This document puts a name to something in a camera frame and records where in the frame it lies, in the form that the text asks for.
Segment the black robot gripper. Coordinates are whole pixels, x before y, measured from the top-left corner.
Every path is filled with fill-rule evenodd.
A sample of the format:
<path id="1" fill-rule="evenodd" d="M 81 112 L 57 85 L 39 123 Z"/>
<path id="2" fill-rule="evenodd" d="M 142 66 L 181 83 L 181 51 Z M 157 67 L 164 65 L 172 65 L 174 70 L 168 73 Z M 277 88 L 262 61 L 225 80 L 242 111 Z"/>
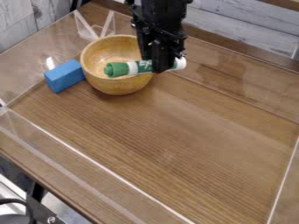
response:
<path id="1" fill-rule="evenodd" d="M 141 58 L 152 59 L 152 72 L 156 74 L 184 69 L 184 56 L 176 44 L 185 40 L 182 20 L 192 1 L 129 0 Z"/>

